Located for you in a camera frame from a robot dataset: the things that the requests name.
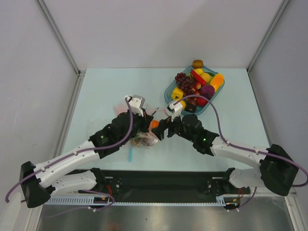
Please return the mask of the orange mango piece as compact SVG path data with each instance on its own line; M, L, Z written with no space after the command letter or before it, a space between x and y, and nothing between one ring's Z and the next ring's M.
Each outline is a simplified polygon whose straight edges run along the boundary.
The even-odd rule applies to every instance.
M221 73L218 73L212 78L210 85L214 88L216 92L223 85L223 83L224 76Z

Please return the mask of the brown kiwi fruit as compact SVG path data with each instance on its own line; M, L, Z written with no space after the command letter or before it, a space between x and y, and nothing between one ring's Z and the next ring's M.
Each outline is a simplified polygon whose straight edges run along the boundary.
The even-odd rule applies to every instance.
M194 60L192 62L192 68L194 69L203 68L203 66L204 66L204 63L202 60Z

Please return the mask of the orange fruit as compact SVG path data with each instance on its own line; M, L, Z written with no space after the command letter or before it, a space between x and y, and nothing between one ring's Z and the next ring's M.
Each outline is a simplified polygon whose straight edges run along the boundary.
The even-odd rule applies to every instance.
M157 128L159 126L159 121L157 120L152 120L149 126L149 129L152 130L154 128Z

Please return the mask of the red chili pepper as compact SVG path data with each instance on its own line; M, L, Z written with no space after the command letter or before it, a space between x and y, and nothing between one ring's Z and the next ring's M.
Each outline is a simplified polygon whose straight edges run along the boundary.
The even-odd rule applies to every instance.
M197 74L194 70L191 70L191 75L194 77L194 79L200 83L202 86L206 85L206 81L199 75Z

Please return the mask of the brown longan bunch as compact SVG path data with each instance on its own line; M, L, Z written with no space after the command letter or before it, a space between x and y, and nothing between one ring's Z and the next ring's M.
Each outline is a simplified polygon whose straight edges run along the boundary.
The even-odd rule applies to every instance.
M150 146L150 142L147 137L135 137L135 138L132 138L130 142L132 145L135 145L138 147L140 146L149 147Z

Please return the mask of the clear zip bag pink zipper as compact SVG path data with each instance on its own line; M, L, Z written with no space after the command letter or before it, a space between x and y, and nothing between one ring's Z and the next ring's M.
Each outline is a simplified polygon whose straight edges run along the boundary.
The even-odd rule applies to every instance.
M96 151L103 157L113 154L124 145L128 149L128 162L132 162L134 148L150 148L158 143L158 138L152 130L158 127L158 119L166 116L167 111L162 107L150 107L149 105L143 109L143 116L137 113L130 116L130 110L124 112L116 108L115 111L118 113L117 117L103 129L91 135L89 141L95 147L117 144L113 148Z

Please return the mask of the pink dotted zip bag stack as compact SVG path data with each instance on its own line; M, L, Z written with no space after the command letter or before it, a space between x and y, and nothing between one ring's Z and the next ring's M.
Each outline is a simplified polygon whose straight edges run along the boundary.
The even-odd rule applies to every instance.
M126 112L127 111L127 107L123 104L123 103L120 103L116 106L114 106L114 112L115 112L115 115L119 115L120 113L123 113L123 112Z

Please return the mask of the blue zipper bag strip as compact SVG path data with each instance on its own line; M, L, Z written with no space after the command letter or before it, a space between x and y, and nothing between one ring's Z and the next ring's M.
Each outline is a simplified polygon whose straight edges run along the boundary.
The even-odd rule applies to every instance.
M132 162L132 157L133 157L133 148L129 147L129 150L128 150L128 161L129 162Z

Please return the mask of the aluminium frame post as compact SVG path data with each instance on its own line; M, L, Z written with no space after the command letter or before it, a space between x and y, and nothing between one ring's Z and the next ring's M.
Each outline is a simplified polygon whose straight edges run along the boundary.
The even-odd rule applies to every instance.
M64 53L64 56L68 60L71 68L73 69L74 73L79 76L80 69L78 68L73 55L65 42L62 33L60 32L50 10L48 9L48 6L44 0L35 0L35 3L37 4L43 18L45 19L47 25L49 26L52 34L54 35L58 45L60 46L62 52Z
M246 70L250 74L292 0L282 0Z

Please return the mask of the dark red grape bunch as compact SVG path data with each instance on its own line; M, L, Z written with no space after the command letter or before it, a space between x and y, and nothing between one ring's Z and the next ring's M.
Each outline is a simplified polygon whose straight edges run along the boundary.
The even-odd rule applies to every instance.
M194 81L192 80L190 75L187 76L185 73L178 73L175 76L175 81L177 87L183 91L184 96L194 94Z

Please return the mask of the right aluminium frame post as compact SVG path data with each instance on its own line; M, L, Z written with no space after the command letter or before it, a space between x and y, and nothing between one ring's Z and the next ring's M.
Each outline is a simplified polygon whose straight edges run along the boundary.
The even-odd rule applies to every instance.
M250 74L292 0L282 0L246 70Z

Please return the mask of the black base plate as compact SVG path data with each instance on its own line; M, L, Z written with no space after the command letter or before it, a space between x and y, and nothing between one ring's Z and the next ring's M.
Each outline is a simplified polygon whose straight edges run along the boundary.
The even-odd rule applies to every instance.
M188 194L197 197L206 195L245 195L248 187L237 189L227 181L225 172L184 172L184 171L128 171L90 169L98 177L95 191L111 193L112 196L128 198L176 197Z

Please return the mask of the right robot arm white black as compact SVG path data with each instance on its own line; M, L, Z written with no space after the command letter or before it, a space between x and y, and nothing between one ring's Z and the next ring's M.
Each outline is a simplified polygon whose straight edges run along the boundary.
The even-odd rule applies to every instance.
M164 139L165 133L169 138L178 135L192 142L193 148L201 154L224 157L250 166L249 169L233 167L226 171L222 188L227 193L242 187L266 187L277 195L287 196L299 170L281 146L272 144L269 148L262 148L230 143L203 128L194 114L162 119L152 132L159 140Z

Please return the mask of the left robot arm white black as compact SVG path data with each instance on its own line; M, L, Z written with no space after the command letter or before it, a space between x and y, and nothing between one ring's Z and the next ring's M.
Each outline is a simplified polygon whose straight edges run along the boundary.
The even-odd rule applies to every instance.
M88 162L97 161L117 152L121 146L134 138L138 132L148 132L153 116L120 113L111 123L97 131L74 150L51 159L33 164L27 161L21 165L20 181L28 208L47 202L57 191L60 177Z

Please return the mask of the red apple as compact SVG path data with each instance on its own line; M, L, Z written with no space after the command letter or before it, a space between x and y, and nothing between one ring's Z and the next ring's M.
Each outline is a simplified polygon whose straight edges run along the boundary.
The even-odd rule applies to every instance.
M197 97L196 101L199 107L204 107L207 104L207 100L204 98Z

